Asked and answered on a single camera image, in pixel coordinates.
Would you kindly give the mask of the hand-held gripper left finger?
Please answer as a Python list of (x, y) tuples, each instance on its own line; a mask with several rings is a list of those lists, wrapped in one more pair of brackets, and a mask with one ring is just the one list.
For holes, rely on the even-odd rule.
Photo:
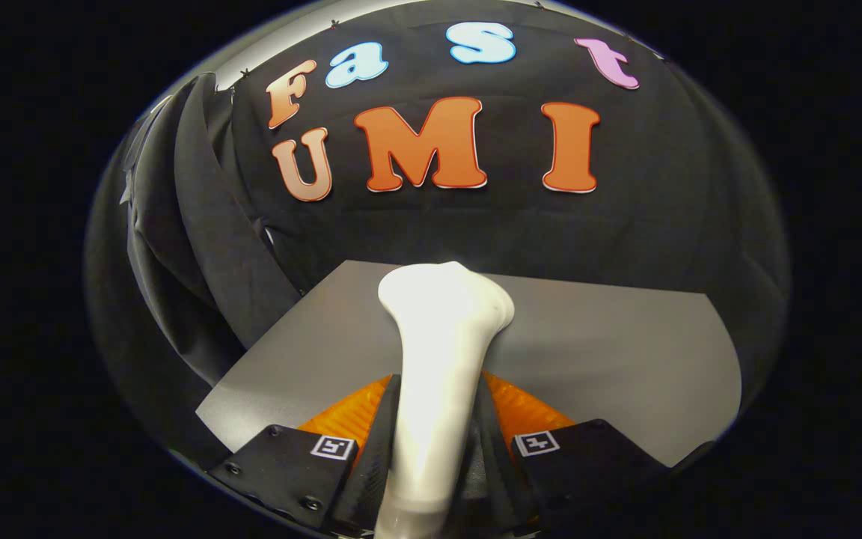
[(400, 376), (370, 383), (301, 427), (268, 425), (208, 471), (308, 535), (366, 536), (392, 460)]

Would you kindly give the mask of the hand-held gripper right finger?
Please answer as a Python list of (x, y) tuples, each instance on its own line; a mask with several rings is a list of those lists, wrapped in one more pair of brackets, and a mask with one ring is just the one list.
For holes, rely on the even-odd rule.
[(575, 422), (483, 372), (459, 479), (468, 537), (575, 529), (664, 480), (670, 469), (601, 418)]

